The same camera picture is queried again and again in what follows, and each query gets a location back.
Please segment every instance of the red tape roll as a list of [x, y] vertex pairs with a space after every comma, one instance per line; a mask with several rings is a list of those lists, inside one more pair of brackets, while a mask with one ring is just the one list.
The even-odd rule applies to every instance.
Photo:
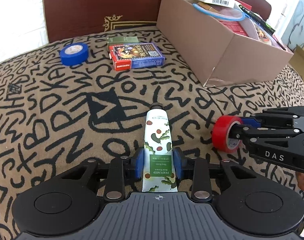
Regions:
[[228, 137], [234, 124], [242, 124], [238, 116], [223, 115], [215, 123], [212, 130], [212, 143], [218, 150], [226, 153], [234, 153], [239, 147], [241, 140]]

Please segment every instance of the wooden headboard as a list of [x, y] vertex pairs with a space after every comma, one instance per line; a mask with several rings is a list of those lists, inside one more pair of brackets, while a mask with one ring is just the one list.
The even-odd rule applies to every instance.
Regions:
[[[267, 19], [265, 0], [242, 0]], [[155, 25], [161, 0], [43, 0], [50, 42], [102, 31]]]

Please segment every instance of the round black pad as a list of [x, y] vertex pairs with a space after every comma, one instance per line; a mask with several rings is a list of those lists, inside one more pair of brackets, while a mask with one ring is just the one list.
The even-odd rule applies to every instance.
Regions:
[[246, 196], [246, 205], [254, 211], [272, 213], [279, 210], [283, 203], [282, 199], [271, 192], [254, 192]]
[[96, 194], [72, 179], [42, 182], [21, 193], [12, 207], [20, 231], [37, 236], [59, 236], [79, 230], [93, 220], [98, 210]]
[[68, 209], [72, 204], [69, 195], [59, 192], [51, 192], [41, 195], [35, 201], [35, 207], [46, 214], [57, 214]]
[[216, 207], [226, 223], [257, 236], [287, 233], [304, 218], [301, 196], [264, 177], [235, 180], [218, 197]]

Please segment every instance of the blue tape roll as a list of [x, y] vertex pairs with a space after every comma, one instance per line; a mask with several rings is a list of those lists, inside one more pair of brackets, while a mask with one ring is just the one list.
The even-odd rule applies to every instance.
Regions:
[[217, 18], [219, 20], [223, 20], [223, 21], [242, 21], [245, 19], [245, 13], [238, 10], [238, 9], [234, 9], [234, 8], [226, 8], [225, 10], [229, 10], [228, 12], [230, 14], [234, 14], [234, 16], [230, 16], [230, 15], [224, 15], [224, 14], [218, 14], [218, 13], [215, 13], [215, 12], [211, 12], [211, 11], [208, 11], [208, 10], [205, 10], [204, 8], [202, 8], [201, 6], [199, 6], [198, 4], [194, 3], [193, 4], [193, 7], [195, 9], [197, 9], [198, 11], [204, 13], [204, 14], [207, 14], [207, 15], [210, 15], [214, 18]]
[[88, 46], [85, 43], [72, 43], [60, 51], [62, 64], [73, 66], [81, 64], [88, 58]]

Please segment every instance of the human hand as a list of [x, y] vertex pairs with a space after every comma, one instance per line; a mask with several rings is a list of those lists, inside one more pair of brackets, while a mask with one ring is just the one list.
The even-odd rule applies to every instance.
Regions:
[[304, 191], [304, 173], [296, 172], [298, 187]]

